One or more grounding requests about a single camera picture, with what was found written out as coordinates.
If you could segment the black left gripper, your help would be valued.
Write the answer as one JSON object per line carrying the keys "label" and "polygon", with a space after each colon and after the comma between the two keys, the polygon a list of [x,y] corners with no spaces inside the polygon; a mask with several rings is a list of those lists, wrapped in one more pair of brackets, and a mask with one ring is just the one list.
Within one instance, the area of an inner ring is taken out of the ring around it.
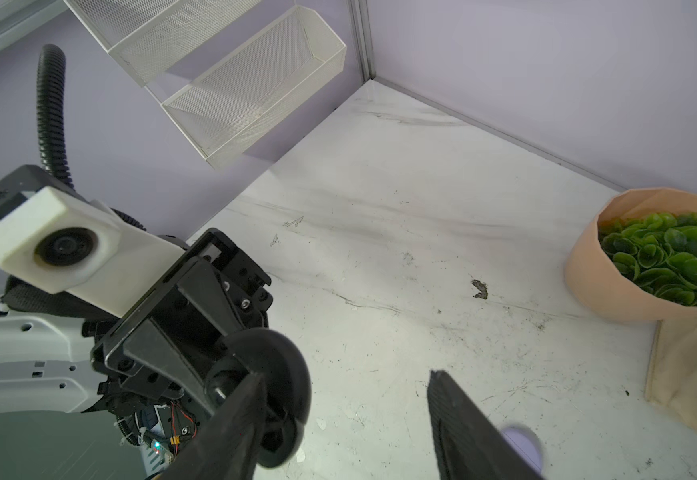
{"label": "black left gripper", "polygon": [[96,337],[92,368],[106,375],[94,411],[130,415],[144,406],[186,404],[208,419],[216,402],[208,374],[224,337],[268,327],[270,276],[226,234],[210,228],[144,297]]}

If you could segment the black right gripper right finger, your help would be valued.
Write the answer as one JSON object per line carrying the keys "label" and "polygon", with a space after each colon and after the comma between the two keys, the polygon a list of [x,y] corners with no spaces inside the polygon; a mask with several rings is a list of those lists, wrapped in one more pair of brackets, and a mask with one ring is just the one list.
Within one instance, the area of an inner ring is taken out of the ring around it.
{"label": "black right gripper right finger", "polygon": [[441,479],[506,480],[541,477],[509,445],[447,372],[430,372],[427,404]]}

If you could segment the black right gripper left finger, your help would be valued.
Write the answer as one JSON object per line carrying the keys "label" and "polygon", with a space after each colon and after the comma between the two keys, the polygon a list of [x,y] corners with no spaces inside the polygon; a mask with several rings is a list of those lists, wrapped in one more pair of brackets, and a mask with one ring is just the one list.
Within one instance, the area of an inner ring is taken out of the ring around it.
{"label": "black right gripper left finger", "polygon": [[266,421],[266,382],[250,374],[216,410],[162,479],[240,480],[254,477]]}

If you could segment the purple earbud charging case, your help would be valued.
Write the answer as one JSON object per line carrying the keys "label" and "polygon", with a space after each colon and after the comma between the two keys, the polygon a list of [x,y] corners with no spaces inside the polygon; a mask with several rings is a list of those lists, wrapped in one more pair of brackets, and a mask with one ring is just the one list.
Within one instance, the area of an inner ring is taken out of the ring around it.
{"label": "purple earbud charging case", "polygon": [[502,428],[501,435],[537,474],[542,474],[544,451],[534,432],[526,426],[514,424]]}

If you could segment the black round charging case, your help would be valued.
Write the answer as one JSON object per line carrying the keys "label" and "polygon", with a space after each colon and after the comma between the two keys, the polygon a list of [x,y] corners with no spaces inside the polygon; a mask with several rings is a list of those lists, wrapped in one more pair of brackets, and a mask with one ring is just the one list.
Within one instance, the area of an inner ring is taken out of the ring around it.
{"label": "black round charging case", "polygon": [[284,334],[268,328],[232,333],[218,341],[222,357],[206,375],[206,394],[222,405],[242,380],[260,374],[266,417],[258,464],[276,468],[300,448],[312,405],[312,380],[304,356]]}

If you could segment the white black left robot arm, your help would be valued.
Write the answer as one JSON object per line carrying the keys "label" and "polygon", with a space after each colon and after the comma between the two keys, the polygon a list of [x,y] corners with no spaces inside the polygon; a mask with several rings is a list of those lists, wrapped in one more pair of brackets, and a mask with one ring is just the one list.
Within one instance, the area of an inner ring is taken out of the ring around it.
{"label": "white black left robot arm", "polygon": [[[25,165],[0,180],[0,224],[44,193],[84,203],[72,183],[64,139],[66,56],[42,48],[36,80],[40,165]],[[224,398],[248,375],[266,382],[271,416],[286,413],[288,376],[274,361],[268,330],[270,276],[228,236],[210,229],[158,271],[150,289],[124,312],[100,300],[56,292],[24,274],[12,276],[4,304],[13,310],[84,320],[82,333],[98,340],[92,365],[108,380],[98,407],[118,416],[198,394],[190,377],[202,378],[210,394]]]}

